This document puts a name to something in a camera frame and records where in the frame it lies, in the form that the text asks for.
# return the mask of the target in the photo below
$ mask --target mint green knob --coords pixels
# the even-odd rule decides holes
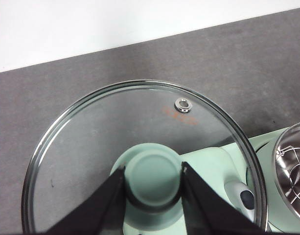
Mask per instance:
[[[115,162],[111,174],[126,166],[125,223],[135,229],[157,231],[183,215],[178,195],[181,158],[158,143],[142,143],[127,149]]]
[[[144,150],[126,166],[127,196],[142,210],[163,211],[179,199],[180,171],[181,161],[173,150]]]

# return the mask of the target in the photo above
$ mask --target stainless steel pot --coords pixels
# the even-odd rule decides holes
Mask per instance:
[[[265,177],[269,222],[300,233],[300,123],[262,147],[257,156]]]

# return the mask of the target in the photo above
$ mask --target kitchen appliance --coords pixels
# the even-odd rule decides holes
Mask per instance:
[[[55,227],[122,174],[124,234],[186,234],[181,182],[191,167],[195,181],[202,178],[265,230],[265,184],[254,149],[281,131],[251,138],[251,145],[212,101],[167,82],[102,88],[63,112],[37,145],[23,187],[23,230]]]
[[[277,134],[258,152],[268,196],[269,222],[300,233],[300,123]]]

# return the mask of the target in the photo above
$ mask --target metal rim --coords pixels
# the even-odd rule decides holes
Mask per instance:
[[[297,217],[300,219],[300,214],[292,207],[292,205],[290,204],[289,200],[287,199],[285,193],[283,192],[279,180],[278,180],[278,176],[277,176],[277,171],[276,171],[276,155],[277,155],[277,148],[280,144],[280,141],[282,140],[282,138],[289,132],[291,131],[293,128],[295,128],[296,126],[299,126],[300,122],[289,127],[288,129],[286,129],[277,139],[274,149],[273,149],[273,157],[272,157],[272,166],[273,166],[273,172],[274,172],[274,179],[275,179],[275,185],[276,188],[282,198],[282,200],[284,201],[284,203],[286,204],[286,206],[288,207],[288,209]]]
[[[207,105],[209,105],[217,114],[219,114],[224,121],[226,127],[233,133],[236,133],[235,138],[239,139],[242,143],[237,142],[240,151],[243,152],[244,156],[246,156],[246,160],[251,169],[253,169],[253,181],[255,183],[255,218],[254,222],[260,226],[262,229],[266,230],[267,228],[267,199],[266,199],[266,189],[265,189],[265,181],[263,177],[263,173],[258,162],[258,158],[256,156],[255,151],[253,150],[248,138],[241,130],[239,125],[218,105],[204,97],[203,95],[195,92],[191,89],[182,87],[180,85],[176,85],[169,82],[158,81],[158,80],[130,80],[126,82],[115,83],[104,88],[101,88],[95,92],[90,93],[89,95],[83,97],[78,100],[74,104],[72,104],[69,108],[67,108],[59,117],[50,125],[48,130],[45,132],[41,140],[39,141],[28,166],[24,183],[23,183],[23,192],[22,192],[22,226],[24,233],[32,233],[35,232],[35,224],[33,218],[33,192],[34,192],[34,184],[36,182],[36,176],[39,171],[40,164],[42,159],[46,153],[51,142],[54,140],[55,136],[59,133],[59,131],[68,123],[73,115],[84,109],[90,103],[108,96],[113,93],[113,91],[124,90],[127,87],[167,87],[173,88],[179,91],[186,92],[189,95],[194,96],[195,98],[203,101]]]

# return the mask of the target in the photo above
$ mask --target wire rack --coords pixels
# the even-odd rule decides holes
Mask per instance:
[[[286,159],[286,154],[288,154],[289,152],[294,153],[296,164],[286,165],[282,169],[286,170],[286,175],[288,177],[291,190],[295,195],[294,198],[290,200],[290,204],[293,204],[296,199],[300,200],[300,186],[296,186],[297,182],[300,185],[300,147],[293,147],[290,145],[283,149],[277,150],[276,161],[284,162],[284,160]]]

